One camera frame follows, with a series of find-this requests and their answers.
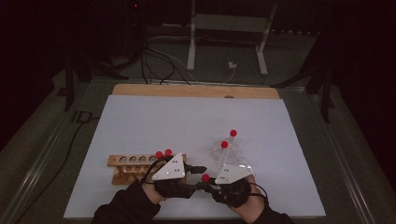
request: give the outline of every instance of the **dark background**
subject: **dark background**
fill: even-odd
[[[197,1],[197,10],[216,13],[224,1]],[[254,10],[247,6],[257,5]],[[227,1],[221,13],[257,16],[262,1]],[[273,23],[276,34],[292,31],[318,35],[305,65],[326,61],[332,65],[332,83],[361,127],[389,183],[396,189],[396,144],[393,128],[394,74],[396,74],[396,18],[393,1],[279,1]],[[74,48],[95,60],[136,52],[121,52],[114,39],[124,27],[125,8],[130,23],[161,26],[190,21],[190,2],[173,1],[2,1],[0,3],[0,63],[2,134],[0,148],[53,91],[51,78],[64,69],[64,55]],[[113,21],[102,20],[112,15]]]

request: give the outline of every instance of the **white board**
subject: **white board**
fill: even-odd
[[[112,186],[112,154],[155,154],[173,149],[187,154],[188,164],[218,170],[211,144],[229,136],[243,151],[268,193],[273,210],[291,217],[325,216],[316,185],[290,117],[281,99],[222,99],[158,96],[109,96],[64,213],[66,218],[93,217],[119,189]],[[201,175],[188,176],[195,183]],[[237,214],[197,191],[190,199],[161,203],[158,219],[233,218]]]

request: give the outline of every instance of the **black sleeve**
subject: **black sleeve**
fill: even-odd
[[[286,214],[280,214],[273,211],[270,206],[265,206],[260,216],[253,224],[294,224],[290,217]]]
[[[119,190],[111,203],[101,205],[91,224],[150,223],[160,208],[149,200],[139,182],[135,181],[128,189]]]

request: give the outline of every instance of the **red sphere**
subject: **red sphere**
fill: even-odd
[[[237,134],[236,130],[231,130],[230,131],[230,136],[235,137]]]
[[[204,174],[204,175],[202,175],[202,181],[204,181],[204,182],[207,182],[207,181],[209,181],[209,179],[210,179],[210,176],[209,175],[207,175],[207,174]]]
[[[157,158],[157,160],[159,160],[162,157],[163,157],[163,153],[161,151],[155,153],[155,158]]]
[[[172,149],[166,149],[165,150],[165,156],[172,156]]]
[[[221,147],[222,147],[222,148],[228,147],[228,142],[222,141],[222,142],[221,142]]]

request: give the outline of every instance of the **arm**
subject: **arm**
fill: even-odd
[[[127,189],[119,190],[109,204],[100,206],[92,224],[150,223],[160,211],[159,202],[164,198],[154,186],[135,181]]]
[[[255,184],[253,175],[247,176],[247,182]],[[262,194],[255,185],[250,185],[251,193]],[[230,207],[248,224],[293,224],[286,214],[279,214],[271,209],[262,197],[250,196],[247,202],[238,208]]]

